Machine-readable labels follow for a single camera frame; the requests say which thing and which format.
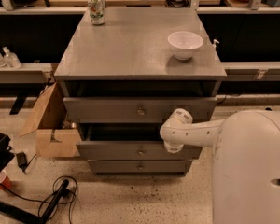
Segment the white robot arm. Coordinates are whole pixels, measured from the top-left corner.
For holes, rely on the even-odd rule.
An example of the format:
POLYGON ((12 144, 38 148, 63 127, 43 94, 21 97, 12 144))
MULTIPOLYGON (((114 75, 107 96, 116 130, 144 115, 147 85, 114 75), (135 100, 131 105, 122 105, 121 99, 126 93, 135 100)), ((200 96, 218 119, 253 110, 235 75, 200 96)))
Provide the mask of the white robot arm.
POLYGON ((171 153, 212 148, 213 224, 280 224, 280 111, 194 123, 177 109, 160 136, 171 153))

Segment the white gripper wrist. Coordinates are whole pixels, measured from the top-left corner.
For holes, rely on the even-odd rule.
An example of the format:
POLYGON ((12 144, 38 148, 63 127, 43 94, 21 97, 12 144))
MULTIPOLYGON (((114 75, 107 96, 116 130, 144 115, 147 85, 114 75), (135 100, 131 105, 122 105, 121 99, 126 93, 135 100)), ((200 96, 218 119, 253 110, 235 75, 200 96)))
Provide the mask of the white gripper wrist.
POLYGON ((186 144, 193 117, 185 109, 176 109, 160 128, 160 137, 169 153, 177 153, 186 144))

